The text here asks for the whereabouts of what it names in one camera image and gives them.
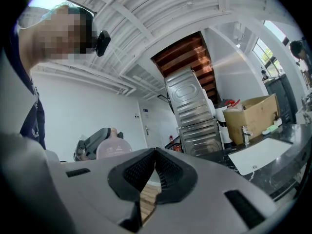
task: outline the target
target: black grille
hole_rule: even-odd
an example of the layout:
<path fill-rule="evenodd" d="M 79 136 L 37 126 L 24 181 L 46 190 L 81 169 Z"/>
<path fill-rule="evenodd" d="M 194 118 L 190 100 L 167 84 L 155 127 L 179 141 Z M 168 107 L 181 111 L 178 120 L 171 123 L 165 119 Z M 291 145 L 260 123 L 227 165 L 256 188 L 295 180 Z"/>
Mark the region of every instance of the black grille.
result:
<path fill-rule="evenodd" d="M 171 188 L 183 176 L 183 169 L 159 152 L 156 153 L 156 171 L 162 190 Z"/>
<path fill-rule="evenodd" d="M 224 195 L 250 229 L 264 221 L 264 217 L 238 190 L 228 191 Z"/>
<path fill-rule="evenodd" d="M 68 171 L 66 172 L 68 177 L 75 177 L 81 174 L 86 174 L 89 173 L 90 170 L 88 168 L 81 168 L 81 169 L 77 169 L 77 170 L 73 170 L 73 171 Z"/>
<path fill-rule="evenodd" d="M 124 179 L 140 192 L 143 190 L 154 171 L 154 155 L 155 153 L 151 152 L 143 159 L 126 168 L 122 174 Z"/>

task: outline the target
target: window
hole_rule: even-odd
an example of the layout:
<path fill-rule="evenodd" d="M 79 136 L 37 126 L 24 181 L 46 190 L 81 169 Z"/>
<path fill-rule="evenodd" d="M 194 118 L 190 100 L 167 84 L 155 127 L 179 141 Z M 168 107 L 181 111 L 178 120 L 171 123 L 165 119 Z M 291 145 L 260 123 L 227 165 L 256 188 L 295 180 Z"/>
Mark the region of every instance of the window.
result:
<path fill-rule="evenodd" d="M 30 3 L 28 4 L 29 7 L 38 7 L 38 8 L 43 8 L 43 9 L 47 9 L 50 10 L 52 9 L 54 6 L 59 5 L 62 2 L 71 2 L 68 0 L 31 0 Z M 77 7 L 81 7 L 78 4 L 71 2 L 72 4 L 74 4 Z"/>
<path fill-rule="evenodd" d="M 274 23 L 265 21 L 264 26 L 266 26 L 285 46 L 289 43 L 289 39 Z M 260 38 L 258 38 L 253 52 L 260 59 L 271 77 L 284 73 L 283 67 L 280 65 L 279 61 Z"/>

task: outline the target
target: person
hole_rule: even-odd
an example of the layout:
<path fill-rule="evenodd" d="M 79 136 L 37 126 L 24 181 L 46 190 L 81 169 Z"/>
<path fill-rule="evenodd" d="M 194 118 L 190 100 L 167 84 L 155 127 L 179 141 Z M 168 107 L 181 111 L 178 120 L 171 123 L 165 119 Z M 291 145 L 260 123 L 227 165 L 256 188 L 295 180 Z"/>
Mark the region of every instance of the person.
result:
<path fill-rule="evenodd" d="M 93 16 L 87 10 L 65 2 L 43 15 L 41 21 L 28 28 L 16 24 L 4 42 L 4 51 L 12 68 L 36 102 L 23 123 L 20 134 L 45 147 L 45 115 L 31 70 L 40 62 L 68 59 L 71 55 L 93 51 L 97 31 Z"/>
<path fill-rule="evenodd" d="M 308 67 L 310 76 L 312 75 L 312 53 L 305 38 L 300 41 L 292 41 L 290 43 L 290 50 L 294 57 L 299 60 L 304 60 Z"/>
<path fill-rule="evenodd" d="M 267 79 L 269 79 L 268 75 L 267 75 L 267 72 L 265 70 L 261 70 L 261 74 L 262 74 L 262 81 L 265 81 Z"/>

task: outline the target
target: cardboard box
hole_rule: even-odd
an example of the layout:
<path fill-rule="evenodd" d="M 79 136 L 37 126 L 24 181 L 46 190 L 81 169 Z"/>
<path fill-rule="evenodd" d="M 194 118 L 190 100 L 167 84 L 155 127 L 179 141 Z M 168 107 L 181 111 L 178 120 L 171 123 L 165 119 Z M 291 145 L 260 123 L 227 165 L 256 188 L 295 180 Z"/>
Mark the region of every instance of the cardboard box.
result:
<path fill-rule="evenodd" d="M 253 136 L 249 137 L 252 139 L 274 124 L 275 112 L 280 115 L 276 95 L 248 99 L 242 104 L 246 107 L 244 111 L 223 111 L 230 138 L 237 145 L 243 143 L 242 126 L 247 126 L 247 130 L 253 132 Z"/>

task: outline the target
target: dark countertop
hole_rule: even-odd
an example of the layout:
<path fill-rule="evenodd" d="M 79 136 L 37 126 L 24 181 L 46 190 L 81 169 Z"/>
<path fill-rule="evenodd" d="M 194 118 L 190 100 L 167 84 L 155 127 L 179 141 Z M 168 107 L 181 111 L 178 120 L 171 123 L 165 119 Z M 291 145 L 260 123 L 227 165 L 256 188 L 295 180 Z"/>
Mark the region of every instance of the dark countertop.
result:
<path fill-rule="evenodd" d="M 266 138 L 288 142 L 292 144 L 292 146 L 273 162 L 253 173 L 244 175 L 243 177 L 264 190 L 267 194 L 271 195 L 288 183 L 300 171 L 310 157 L 312 147 L 312 126 L 283 124 L 274 132 L 266 136 L 261 135 L 250 140 L 248 147 L 257 144 Z M 199 158 L 222 164 L 240 174 L 228 155 L 242 151 L 245 148 L 245 145 L 241 144 L 236 147 L 206 154 Z"/>

